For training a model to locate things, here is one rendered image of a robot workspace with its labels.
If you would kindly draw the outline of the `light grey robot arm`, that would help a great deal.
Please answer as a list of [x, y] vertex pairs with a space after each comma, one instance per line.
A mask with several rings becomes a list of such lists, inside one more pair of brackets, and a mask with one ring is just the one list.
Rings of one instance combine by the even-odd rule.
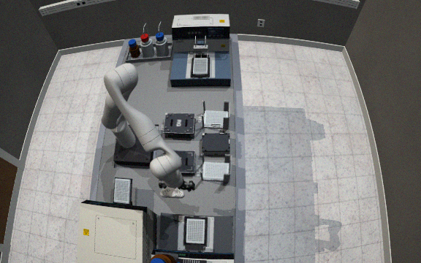
[[130, 63], [122, 64], [105, 74], [104, 83], [108, 93], [102, 124], [111, 129], [124, 148], [131, 148], [136, 142], [130, 125], [147, 153], [163, 150], [164, 153], [150, 163], [152, 174], [163, 180], [167, 186], [160, 195], [165, 198], [184, 198], [184, 192], [178, 189], [183, 183], [183, 176], [179, 171], [182, 165], [180, 156], [162, 139], [153, 121], [127, 103], [137, 81], [137, 70]]

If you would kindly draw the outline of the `white plastic bottle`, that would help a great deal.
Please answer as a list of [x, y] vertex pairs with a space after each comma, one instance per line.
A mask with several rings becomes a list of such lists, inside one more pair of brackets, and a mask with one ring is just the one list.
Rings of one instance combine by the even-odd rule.
[[142, 43], [140, 42], [140, 47], [142, 49], [143, 56], [146, 57], [146, 58], [151, 57], [155, 53], [154, 48], [153, 48], [152, 39], [150, 39], [150, 41], [151, 42], [148, 45], [142, 45]]

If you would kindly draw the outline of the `red bottle cap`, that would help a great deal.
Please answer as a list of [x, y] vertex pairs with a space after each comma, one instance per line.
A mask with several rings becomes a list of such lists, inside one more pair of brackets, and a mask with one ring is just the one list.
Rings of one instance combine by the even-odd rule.
[[145, 36], [144, 36], [144, 34], [143, 34], [140, 38], [141, 38], [141, 40], [142, 40], [143, 42], [146, 42], [146, 41], [148, 41], [148, 39], [149, 39], [148, 34], [145, 34]]

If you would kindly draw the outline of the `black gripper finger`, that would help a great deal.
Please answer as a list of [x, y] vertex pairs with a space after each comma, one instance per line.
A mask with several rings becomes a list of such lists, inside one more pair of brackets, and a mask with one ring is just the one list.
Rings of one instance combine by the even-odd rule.
[[[188, 190], [188, 192], [190, 192], [190, 190], [195, 190], [195, 184], [194, 184], [194, 182], [192, 181], [192, 180], [190, 180], [188, 183], [187, 182], [185, 182], [184, 183], [186, 186], [185, 187], [183, 187], [183, 188], [181, 188], [181, 189], [183, 189], [183, 190]], [[187, 186], [188, 186], [188, 188], [187, 188]]]
[[160, 188], [166, 188], [166, 185], [164, 184], [164, 181], [162, 181], [162, 180], [159, 180], [159, 187]]

